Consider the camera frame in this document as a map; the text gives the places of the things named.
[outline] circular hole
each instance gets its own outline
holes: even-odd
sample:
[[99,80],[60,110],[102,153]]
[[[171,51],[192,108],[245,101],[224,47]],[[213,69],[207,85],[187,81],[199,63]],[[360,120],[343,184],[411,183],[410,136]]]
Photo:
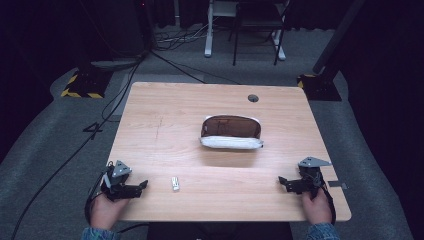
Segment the circular hole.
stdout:
[[255,94],[250,94],[249,96],[247,96],[247,99],[249,99],[249,101],[251,101],[251,102],[259,101],[259,97],[256,96]]

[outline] sleeve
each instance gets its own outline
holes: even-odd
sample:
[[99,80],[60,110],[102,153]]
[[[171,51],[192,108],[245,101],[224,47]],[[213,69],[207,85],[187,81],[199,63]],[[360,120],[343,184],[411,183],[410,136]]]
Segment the sleeve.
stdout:
[[307,240],[340,240],[336,229],[330,223],[319,223],[309,227]]
[[121,234],[100,228],[85,228],[81,236],[81,240],[119,240],[120,238]]

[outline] chair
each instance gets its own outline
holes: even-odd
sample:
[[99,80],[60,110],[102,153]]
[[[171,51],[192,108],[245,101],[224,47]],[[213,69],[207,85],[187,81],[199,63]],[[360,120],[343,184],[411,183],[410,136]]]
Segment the chair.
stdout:
[[275,6],[272,2],[239,2],[237,4],[234,26],[231,29],[230,37],[228,38],[228,41],[231,41],[231,36],[235,31],[236,39],[234,43],[233,66],[236,65],[238,35],[239,31],[242,29],[257,32],[270,31],[267,40],[271,38],[273,31],[281,30],[277,52],[274,59],[274,65],[277,64],[278,52],[281,48],[284,32],[283,14],[279,13],[277,6]]

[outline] tabletop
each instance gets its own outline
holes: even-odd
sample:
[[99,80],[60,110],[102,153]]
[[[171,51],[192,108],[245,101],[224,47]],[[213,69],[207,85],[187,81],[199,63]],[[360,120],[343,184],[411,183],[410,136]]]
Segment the tabletop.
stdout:
[[[252,94],[257,102],[248,100]],[[258,119],[263,148],[202,146],[203,121],[222,114]],[[300,88],[136,82],[109,161],[132,168],[127,185],[149,180],[121,220],[303,221],[300,195],[288,193],[278,176],[300,179],[297,163],[308,156],[331,161]],[[321,171],[326,181],[337,181],[332,166]],[[178,191],[172,188],[173,177]],[[329,192],[337,220],[349,220],[342,189]]]

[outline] wooden table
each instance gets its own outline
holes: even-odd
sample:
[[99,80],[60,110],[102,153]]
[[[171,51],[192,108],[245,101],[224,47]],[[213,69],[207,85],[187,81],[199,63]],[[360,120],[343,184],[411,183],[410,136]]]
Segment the wooden table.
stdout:
[[[258,102],[250,102],[255,94]],[[264,147],[210,149],[199,142],[206,116],[257,118]],[[126,184],[149,180],[141,198],[121,217],[129,221],[302,221],[300,195],[287,193],[278,176],[300,179],[297,163],[329,161],[308,101],[297,87],[134,83],[109,161],[133,169]],[[321,167],[336,181],[332,166]],[[180,190],[173,191],[172,177]],[[340,187],[329,189],[337,220],[351,213]]]

